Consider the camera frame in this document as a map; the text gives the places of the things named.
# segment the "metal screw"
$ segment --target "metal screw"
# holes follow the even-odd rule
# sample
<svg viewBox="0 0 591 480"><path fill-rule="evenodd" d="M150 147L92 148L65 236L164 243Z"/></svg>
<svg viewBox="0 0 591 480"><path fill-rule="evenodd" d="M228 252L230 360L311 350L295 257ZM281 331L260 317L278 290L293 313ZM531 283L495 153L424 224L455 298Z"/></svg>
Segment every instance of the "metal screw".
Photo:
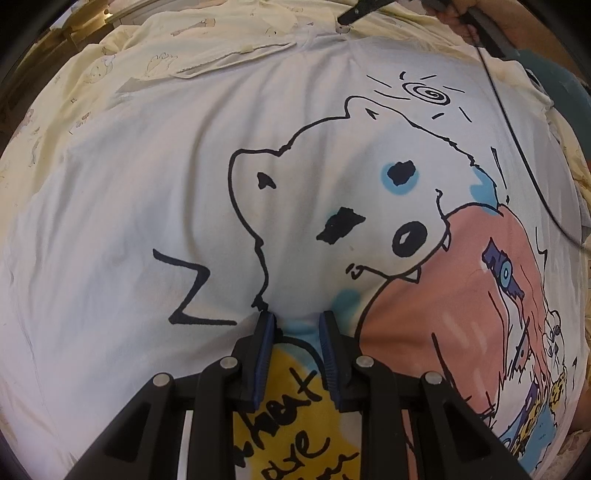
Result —
<svg viewBox="0 0 591 480"><path fill-rule="evenodd" d="M152 383L157 387L168 385L168 382L170 382L170 376L168 374L158 374L152 380Z"/></svg>
<svg viewBox="0 0 591 480"><path fill-rule="evenodd" d="M355 363L361 368L370 368L374 365L374 359L367 355L361 355L357 357Z"/></svg>
<svg viewBox="0 0 591 480"><path fill-rule="evenodd" d="M427 372L425 374L425 380L428 384L439 385L443 381L443 377L437 372Z"/></svg>
<svg viewBox="0 0 591 480"><path fill-rule="evenodd" d="M237 364L238 364L238 360L232 356L225 356L224 358L222 358L220 360L220 366L226 370L230 370L231 368L234 368L235 366L237 366Z"/></svg>

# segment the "teal fabric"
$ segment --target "teal fabric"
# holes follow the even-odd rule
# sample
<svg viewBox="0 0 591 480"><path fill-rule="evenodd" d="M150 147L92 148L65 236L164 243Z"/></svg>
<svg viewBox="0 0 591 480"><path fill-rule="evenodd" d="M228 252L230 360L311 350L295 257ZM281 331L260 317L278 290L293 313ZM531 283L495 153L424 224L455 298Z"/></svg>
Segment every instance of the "teal fabric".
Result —
<svg viewBox="0 0 591 480"><path fill-rule="evenodd" d="M591 160L591 96L577 77L531 50L520 50L515 59L544 86L556 109L573 128L585 158Z"/></svg>

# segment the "spiral drawing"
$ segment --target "spiral drawing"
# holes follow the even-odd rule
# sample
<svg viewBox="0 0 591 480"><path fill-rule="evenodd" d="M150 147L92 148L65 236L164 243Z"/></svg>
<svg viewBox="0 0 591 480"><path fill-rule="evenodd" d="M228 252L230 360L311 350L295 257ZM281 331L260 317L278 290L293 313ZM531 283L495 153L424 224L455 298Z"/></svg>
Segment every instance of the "spiral drawing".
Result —
<svg viewBox="0 0 591 480"><path fill-rule="evenodd" d="M451 101L445 93L424 83L405 83L402 88L413 97L435 105L448 105Z"/></svg>

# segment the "blue paint mark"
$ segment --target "blue paint mark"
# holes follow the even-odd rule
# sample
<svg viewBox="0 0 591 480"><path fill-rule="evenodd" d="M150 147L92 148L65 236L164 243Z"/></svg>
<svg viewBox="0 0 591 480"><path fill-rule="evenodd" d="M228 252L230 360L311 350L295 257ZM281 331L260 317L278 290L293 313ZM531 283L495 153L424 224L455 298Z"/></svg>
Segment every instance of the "blue paint mark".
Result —
<svg viewBox="0 0 591 480"><path fill-rule="evenodd" d="M314 362L314 358L303 348L292 345L291 343L278 343L275 345L278 349L283 350L288 355L291 355L296 363L300 365L308 375L313 370L320 372L318 365Z"/></svg>
<svg viewBox="0 0 591 480"><path fill-rule="evenodd" d="M322 348L320 347L320 334L318 330L318 321L311 322L309 320L300 319L277 319L277 326L283 331L283 334L289 337L297 338L308 343L314 350L318 352L322 358ZM297 362L308 370L318 371L318 366L312 356L303 348L289 343L279 343L277 345L284 352L289 353Z"/></svg>
<svg viewBox="0 0 591 480"><path fill-rule="evenodd" d="M470 186L470 194L472 195L472 198L474 198L476 202L483 205L489 205L496 210L496 208L499 206L499 202L496 198L495 183L486 173L478 168L474 168L474 174L478 177L478 180L480 180L480 184ZM484 210L491 215L496 214L496 212L493 212L489 209Z"/></svg>
<svg viewBox="0 0 591 480"><path fill-rule="evenodd" d="M556 435L556 426L554 425L554 416L550 410L550 405L546 404L540 412L538 422L536 422L534 431L525 447L523 457L519 463L526 472L533 473L541 460L542 454L546 452L548 445L552 443Z"/></svg>
<svg viewBox="0 0 591 480"><path fill-rule="evenodd" d="M341 290L330 306L335 314L339 330L344 335L351 335L354 327L351 325L353 315L361 303L361 295L357 290Z"/></svg>
<svg viewBox="0 0 591 480"><path fill-rule="evenodd" d="M418 182L418 170L415 170L413 175L408 179L408 181L406 183L403 183L402 185L395 185L394 182L392 181L392 179L390 177L388 177L388 170L390 168L392 168L395 164L394 163L389 163L387 165L384 166L384 168L382 169L382 174L381 174L381 179L382 179L382 183L384 184L384 187L386 187L386 189L395 194L395 195L406 195L408 192L410 192L413 188L415 188L417 182Z"/></svg>

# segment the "blue gripper pad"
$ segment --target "blue gripper pad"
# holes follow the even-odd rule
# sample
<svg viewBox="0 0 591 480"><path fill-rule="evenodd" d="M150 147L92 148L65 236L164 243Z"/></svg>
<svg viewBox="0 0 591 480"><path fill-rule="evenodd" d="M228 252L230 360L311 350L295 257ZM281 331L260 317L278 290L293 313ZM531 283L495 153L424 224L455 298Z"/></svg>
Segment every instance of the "blue gripper pad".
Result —
<svg viewBox="0 0 591 480"><path fill-rule="evenodd" d="M269 365L271 364L271 352L273 351L273 341L275 338L275 315L267 313L265 331L262 336L261 349L256 359L254 391L252 401L255 411L259 409L265 398L265 387L267 386L267 376L269 374Z"/></svg>
<svg viewBox="0 0 591 480"><path fill-rule="evenodd" d="M337 360L335 349L330 338L329 326L326 321L326 315L320 315L318 323L320 334L320 348L322 349L322 357L324 360L324 373L326 374L326 384L329 388L330 399L335 403L337 410L340 407L340 392L339 392L339 370L337 367Z"/></svg>

